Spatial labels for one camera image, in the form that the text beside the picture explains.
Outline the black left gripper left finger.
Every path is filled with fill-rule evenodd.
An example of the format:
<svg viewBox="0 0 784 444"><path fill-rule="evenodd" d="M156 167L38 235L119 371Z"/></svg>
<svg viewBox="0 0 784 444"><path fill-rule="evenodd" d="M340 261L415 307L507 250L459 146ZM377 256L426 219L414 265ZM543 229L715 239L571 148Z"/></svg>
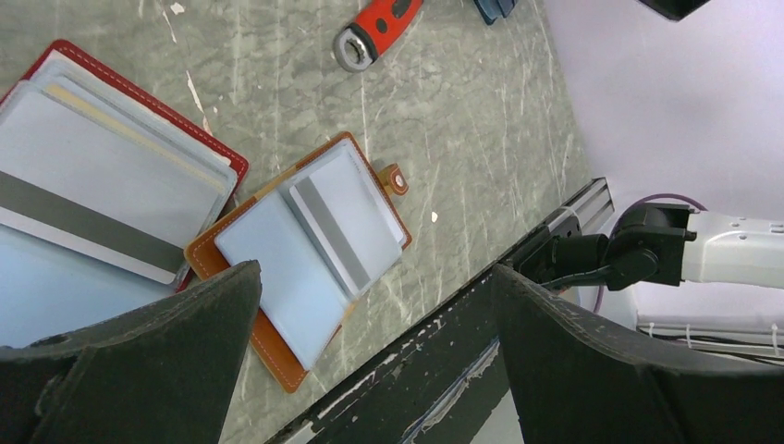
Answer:
<svg viewBox="0 0 784 444"><path fill-rule="evenodd" d="M1 350L5 443L216 443L262 294L246 261L139 309Z"/></svg>

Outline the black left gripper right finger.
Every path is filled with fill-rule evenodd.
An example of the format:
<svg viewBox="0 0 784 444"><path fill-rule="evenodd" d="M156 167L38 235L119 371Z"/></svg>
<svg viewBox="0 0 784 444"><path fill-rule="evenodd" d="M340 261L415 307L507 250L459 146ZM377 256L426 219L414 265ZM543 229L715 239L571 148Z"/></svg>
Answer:
<svg viewBox="0 0 784 444"><path fill-rule="evenodd" d="M491 272L510 391L527 443L779 443L783 370L620 326L513 269Z"/></svg>

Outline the brown leather card holder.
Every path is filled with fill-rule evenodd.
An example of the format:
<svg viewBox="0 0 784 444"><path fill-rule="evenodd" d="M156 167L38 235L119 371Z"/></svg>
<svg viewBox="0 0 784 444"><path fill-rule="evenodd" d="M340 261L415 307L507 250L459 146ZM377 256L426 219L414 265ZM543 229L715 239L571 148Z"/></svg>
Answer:
<svg viewBox="0 0 784 444"><path fill-rule="evenodd" d="M258 262L250 343L284 391L300 387L355 302L410 246L392 202L407 189L397 165L375 170L343 131L186 247L201 279Z"/></svg>

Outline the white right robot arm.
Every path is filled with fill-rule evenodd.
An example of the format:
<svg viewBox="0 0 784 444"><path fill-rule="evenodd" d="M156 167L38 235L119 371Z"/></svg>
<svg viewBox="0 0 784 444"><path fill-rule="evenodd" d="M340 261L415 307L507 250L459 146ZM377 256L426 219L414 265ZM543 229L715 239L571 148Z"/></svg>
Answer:
<svg viewBox="0 0 784 444"><path fill-rule="evenodd" d="M639 282L783 287L783 224L691 209L639 203L609 235L547 231L512 267L549 290Z"/></svg>

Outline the blue leather card holder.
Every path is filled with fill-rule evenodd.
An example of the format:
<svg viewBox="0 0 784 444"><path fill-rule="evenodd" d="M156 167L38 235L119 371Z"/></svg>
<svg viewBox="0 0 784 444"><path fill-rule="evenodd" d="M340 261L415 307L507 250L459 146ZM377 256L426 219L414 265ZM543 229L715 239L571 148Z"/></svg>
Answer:
<svg viewBox="0 0 784 444"><path fill-rule="evenodd" d="M484 23L493 25L498 19L506 19L515 8L517 0L474 0Z"/></svg>

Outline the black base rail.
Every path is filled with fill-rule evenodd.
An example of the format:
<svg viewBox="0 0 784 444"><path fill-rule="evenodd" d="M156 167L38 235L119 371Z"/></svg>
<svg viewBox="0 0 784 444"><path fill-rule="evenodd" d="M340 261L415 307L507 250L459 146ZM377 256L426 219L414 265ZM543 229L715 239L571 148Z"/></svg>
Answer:
<svg viewBox="0 0 784 444"><path fill-rule="evenodd" d="M508 391L488 266L272 437L274 443L468 442Z"/></svg>

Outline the red handled adjustable wrench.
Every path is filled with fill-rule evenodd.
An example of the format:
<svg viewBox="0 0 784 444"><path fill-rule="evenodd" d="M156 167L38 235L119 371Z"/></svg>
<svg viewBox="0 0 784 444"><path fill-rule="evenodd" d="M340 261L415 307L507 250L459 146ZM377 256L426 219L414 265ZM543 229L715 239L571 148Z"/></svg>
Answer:
<svg viewBox="0 0 784 444"><path fill-rule="evenodd" d="M333 42L338 64L360 73L376 62L404 34L423 0L375 0L340 31Z"/></svg>

